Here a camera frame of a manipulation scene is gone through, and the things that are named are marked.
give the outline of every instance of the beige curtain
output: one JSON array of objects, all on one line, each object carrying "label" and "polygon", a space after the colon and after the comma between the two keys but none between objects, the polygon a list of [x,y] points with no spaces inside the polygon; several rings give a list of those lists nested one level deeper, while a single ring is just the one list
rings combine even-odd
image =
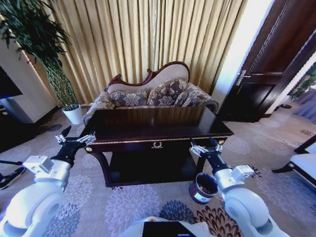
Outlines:
[{"label": "beige curtain", "polygon": [[246,0],[58,0],[51,17],[70,34],[63,68],[80,103],[92,102],[122,74],[141,82],[170,61],[210,92]]}]

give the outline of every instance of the curved table leg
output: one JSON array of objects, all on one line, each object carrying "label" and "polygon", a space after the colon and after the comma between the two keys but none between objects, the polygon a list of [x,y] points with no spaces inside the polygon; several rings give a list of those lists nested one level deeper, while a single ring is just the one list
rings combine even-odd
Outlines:
[{"label": "curved table leg", "polygon": [[90,154],[96,157],[97,160],[99,161],[102,171],[103,171],[104,179],[105,179],[105,186],[108,187],[108,185],[111,184],[110,166],[109,166],[108,160],[106,159],[105,155],[102,152],[90,153]]}]

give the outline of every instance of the bamboo plant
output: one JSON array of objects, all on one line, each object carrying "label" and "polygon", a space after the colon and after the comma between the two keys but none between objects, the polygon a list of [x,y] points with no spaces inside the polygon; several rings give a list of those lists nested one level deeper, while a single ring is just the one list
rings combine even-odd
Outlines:
[{"label": "bamboo plant", "polygon": [[70,44],[68,34],[49,19],[45,9],[53,9],[41,0],[0,0],[2,40],[7,47],[11,40],[19,43],[17,51],[34,56],[44,66],[49,84],[64,111],[79,107],[71,83],[58,57],[66,51],[61,43]]}]

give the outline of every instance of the drawer handle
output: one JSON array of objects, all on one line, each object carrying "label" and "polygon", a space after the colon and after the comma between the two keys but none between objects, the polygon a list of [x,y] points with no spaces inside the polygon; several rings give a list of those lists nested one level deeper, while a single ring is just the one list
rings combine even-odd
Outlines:
[{"label": "drawer handle", "polygon": [[159,146],[157,146],[157,145],[156,145],[156,142],[154,142],[152,148],[153,148],[153,149],[160,149],[160,148],[163,148],[162,142],[159,142]]}]

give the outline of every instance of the table drawer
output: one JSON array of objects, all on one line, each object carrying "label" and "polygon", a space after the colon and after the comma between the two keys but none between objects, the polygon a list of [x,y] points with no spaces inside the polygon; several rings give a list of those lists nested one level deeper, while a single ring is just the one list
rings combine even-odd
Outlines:
[{"label": "table drawer", "polygon": [[[214,137],[215,140],[223,144],[227,136]],[[196,143],[201,146],[209,146],[208,138],[194,138]],[[87,152],[117,152],[117,151],[137,151],[137,150],[160,150],[160,149],[177,149],[189,148],[190,139],[161,139],[148,141],[124,141],[124,142],[95,142],[86,148]]]}]

